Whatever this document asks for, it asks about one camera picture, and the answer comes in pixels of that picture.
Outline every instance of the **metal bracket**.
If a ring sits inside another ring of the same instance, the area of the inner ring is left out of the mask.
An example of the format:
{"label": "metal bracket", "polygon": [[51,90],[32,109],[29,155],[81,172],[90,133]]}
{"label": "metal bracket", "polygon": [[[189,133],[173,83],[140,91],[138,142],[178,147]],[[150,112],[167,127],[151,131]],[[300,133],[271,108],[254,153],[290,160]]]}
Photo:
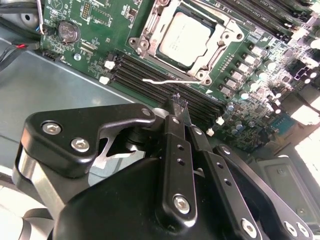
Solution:
{"label": "metal bracket", "polygon": [[262,240],[260,230],[242,197],[238,186],[231,175],[225,160],[212,152],[204,132],[196,126],[188,127],[191,142],[194,168],[201,168],[209,184],[213,199],[223,206],[221,212],[227,221],[227,235],[232,239]]}
{"label": "metal bracket", "polygon": [[31,158],[77,178],[89,172],[99,139],[108,138],[107,151],[121,130],[149,127],[155,120],[154,113],[138,103],[39,112],[25,121],[21,144]]}
{"label": "metal bracket", "polygon": [[313,233],[261,178],[226,145],[214,148],[226,161],[236,178],[243,196],[252,200],[259,209],[264,232],[271,239],[310,240]]}
{"label": "metal bracket", "polygon": [[190,143],[179,104],[169,101],[162,140],[161,179],[156,215],[171,232],[192,227],[197,220],[197,202]]}

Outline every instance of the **white wire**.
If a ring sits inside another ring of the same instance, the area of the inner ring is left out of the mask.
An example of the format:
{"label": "white wire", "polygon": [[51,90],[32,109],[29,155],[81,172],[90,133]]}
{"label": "white wire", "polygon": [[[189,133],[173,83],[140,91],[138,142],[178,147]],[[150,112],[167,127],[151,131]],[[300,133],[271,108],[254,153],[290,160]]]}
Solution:
{"label": "white wire", "polygon": [[142,79],[143,82],[146,83],[151,83],[155,85],[160,85],[160,84],[201,84],[201,81],[186,81],[186,80],[164,80],[164,81],[154,81],[152,79]]}
{"label": "white wire", "polygon": [[41,0],[36,0],[36,6],[38,8],[38,14],[39,14],[39,29],[40,29],[40,33],[42,35],[45,35],[45,33],[44,33],[44,16],[43,16],[43,13],[42,13]]}

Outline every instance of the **cable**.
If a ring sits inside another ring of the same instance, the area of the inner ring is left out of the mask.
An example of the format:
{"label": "cable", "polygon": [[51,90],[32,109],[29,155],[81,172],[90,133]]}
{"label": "cable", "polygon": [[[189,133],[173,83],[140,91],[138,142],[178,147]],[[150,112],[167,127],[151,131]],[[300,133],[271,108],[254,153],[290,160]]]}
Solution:
{"label": "cable", "polygon": [[34,2],[11,2],[0,4],[0,8],[37,8],[37,4]]}
{"label": "cable", "polygon": [[2,17],[0,17],[0,26],[4,26],[27,39],[39,41],[41,38],[38,33],[25,30]]}
{"label": "cable", "polygon": [[5,59],[6,55],[7,55],[11,50],[16,49],[16,48],[17,48],[16,45],[10,45],[10,46],[8,46],[8,47],[3,51],[3,53],[1,54],[1,56],[0,56],[0,62],[2,62],[3,59]]}
{"label": "cable", "polygon": [[146,83],[151,83],[155,85],[160,85],[160,84],[201,84],[201,81],[186,81],[186,80],[164,80],[164,81],[154,81],[152,79],[142,79],[143,82]]}
{"label": "cable", "polygon": [[36,6],[38,8],[38,14],[39,14],[39,30],[42,35],[45,35],[45,33],[44,33],[44,16],[42,13],[41,0],[36,0]]}
{"label": "cable", "polygon": [[37,8],[31,7],[1,7],[0,14],[37,14]]}
{"label": "cable", "polygon": [[25,47],[17,47],[10,53],[2,62],[0,62],[0,72],[6,69],[17,57],[24,53],[27,49]]}

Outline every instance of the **black cable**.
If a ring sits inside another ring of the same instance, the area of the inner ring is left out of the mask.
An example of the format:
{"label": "black cable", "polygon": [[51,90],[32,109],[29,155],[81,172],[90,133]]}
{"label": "black cable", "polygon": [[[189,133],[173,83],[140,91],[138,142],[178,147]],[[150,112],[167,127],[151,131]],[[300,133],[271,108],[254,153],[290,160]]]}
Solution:
{"label": "black cable", "polygon": [[41,36],[38,33],[25,30],[2,17],[0,17],[0,26],[6,27],[14,31],[14,33],[19,34],[22,37],[27,39],[36,40],[36,41],[39,41],[41,39]]}
{"label": "black cable", "polygon": [[0,62],[2,62],[3,59],[5,59],[6,55],[13,49],[16,49],[17,46],[16,45],[10,45],[8,46],[4,51],[3,53],[1,54],[0,56]]}
{"label": "black cable", "polygon": [[7,68],[17,57],[19,57],[26,50],[27,49],[25,47],[13,50],[12,53],[10,53],[2,62],[0,62],[0,72]]}
{"label": "black cable", "polygon": [[11,2],[0,4],[0,8],[37,8],[37,4],[34,2]]}
{"label": "black cable", "polygon": [[1,7],[0,14],[37,14],[37,8],[31,7]]}

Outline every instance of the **screw hole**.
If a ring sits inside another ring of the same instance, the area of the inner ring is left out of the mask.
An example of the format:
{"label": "screw hole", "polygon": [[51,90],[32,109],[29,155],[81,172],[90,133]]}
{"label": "screw hole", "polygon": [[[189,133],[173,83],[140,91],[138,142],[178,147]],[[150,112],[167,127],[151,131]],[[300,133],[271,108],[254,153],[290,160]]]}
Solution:
{"label": "screw hole", "polygon": [[181,158],[178,158],[177,161],[181,166],[186,165],[185,161],[183,161]]}
{"label": "screw hole", "polygon": [[225,184],[227,184],[228,186],[231,186],[232,184],[231,184],[231,182],[228,180],[228,179],[224,179],[224,182],[225,182]]}
{"label": "screw hole", "polygon": [[224,166],[223,166],[220,162],[217,162],[216,164],[217,164],[217,166],[218,166],[219,168],[221,168],[221,169],[224,168]]}
{"label": "screw hole", "polygon": [[142,113],[143,113],[144,115],[151,116],[151,113],[150,113],[149,110],[146,109],[146,108],[143,108],[143,109],[142,109]]}
{"label": "screw hole", "polygon": [[180,121],[178,119],[176,119],[175,117],[172,118],[172,120],[176,123],[176,124],[179,124]]}
{"label": "screw hole", "polygon": [[180,145],[180,144],[179,144],[177,147],[178,147],[178,149],[181,150],[181,151],[185,150],[185,148],[184,148],[182,145]]}

